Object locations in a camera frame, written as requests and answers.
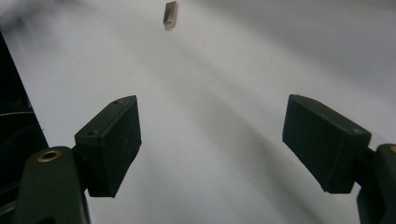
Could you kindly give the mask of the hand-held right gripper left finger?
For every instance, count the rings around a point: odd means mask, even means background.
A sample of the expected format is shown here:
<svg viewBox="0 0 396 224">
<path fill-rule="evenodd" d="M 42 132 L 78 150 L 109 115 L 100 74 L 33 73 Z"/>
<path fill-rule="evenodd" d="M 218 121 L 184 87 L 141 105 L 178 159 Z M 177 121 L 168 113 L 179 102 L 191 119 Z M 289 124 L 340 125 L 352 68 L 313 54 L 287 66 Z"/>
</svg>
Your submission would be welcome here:
<svg viewBox="0 0 396 224">
<path fill-rule="evenodd" d="M 12 224 L 91 224 L 87 196 L 114 198 L 142 144 L 137 97 L 109 103 L 75 134 L 24 165 Z"/>
</svg>

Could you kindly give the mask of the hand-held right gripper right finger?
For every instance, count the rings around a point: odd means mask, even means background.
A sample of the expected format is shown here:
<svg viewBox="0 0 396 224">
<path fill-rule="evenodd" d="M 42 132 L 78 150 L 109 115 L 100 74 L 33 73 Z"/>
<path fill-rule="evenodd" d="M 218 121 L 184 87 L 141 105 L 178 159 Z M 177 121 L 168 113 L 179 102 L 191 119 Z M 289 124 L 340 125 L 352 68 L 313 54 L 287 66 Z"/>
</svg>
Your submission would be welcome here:
<svg viewBox="0 0 396 224">
<path fill-rule="evenodd" d="M 371 133 L 323 103 L 289 96 L 282 141 L 321 188 L 348 194 L 361 186 L 361 224 L 396 224 L 396 144 L 369 148 Z"/>
</svg>

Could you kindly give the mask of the small grey metal block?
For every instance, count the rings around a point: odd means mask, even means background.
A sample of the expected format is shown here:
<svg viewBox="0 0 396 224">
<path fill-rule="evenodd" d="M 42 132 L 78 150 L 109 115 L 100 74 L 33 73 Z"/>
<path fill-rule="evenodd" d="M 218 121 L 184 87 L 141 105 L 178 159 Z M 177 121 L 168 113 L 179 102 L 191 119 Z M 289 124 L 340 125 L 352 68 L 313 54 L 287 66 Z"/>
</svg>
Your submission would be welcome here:
<svg viewBox="0 0 396 224">
<path fill-rule="evenodd" d="M 163 26 L 165 30 L 171 30 L 177 23 L 177 1 L 168 2 L 165 4 L 163 15 Z"/>
</svg>

